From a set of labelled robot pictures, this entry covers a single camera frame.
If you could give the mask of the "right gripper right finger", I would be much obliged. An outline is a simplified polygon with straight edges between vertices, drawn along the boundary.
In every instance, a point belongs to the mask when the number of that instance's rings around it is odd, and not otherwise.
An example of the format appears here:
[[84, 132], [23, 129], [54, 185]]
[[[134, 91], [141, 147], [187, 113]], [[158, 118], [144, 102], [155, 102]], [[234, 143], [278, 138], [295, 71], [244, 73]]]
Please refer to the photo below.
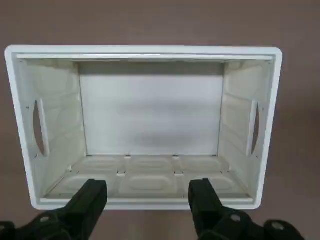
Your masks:
[[289, 222], [270, 219], [258, 225], [244, 211], [223, 206], [207, 178], [190, 181], [188, 202], [199, 240], [304, 239]]

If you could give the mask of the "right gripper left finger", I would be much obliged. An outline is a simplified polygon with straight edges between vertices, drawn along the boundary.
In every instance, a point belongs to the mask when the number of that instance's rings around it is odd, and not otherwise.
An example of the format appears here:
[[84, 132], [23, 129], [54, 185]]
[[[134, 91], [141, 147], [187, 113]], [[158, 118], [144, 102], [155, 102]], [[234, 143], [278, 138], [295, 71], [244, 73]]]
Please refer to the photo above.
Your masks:
[[16, 227], [0, 222], [2, 240], [88, 240], [107, 204], [107, 184], [89, 179], [61, 208], [45, 211], [31, 222]]

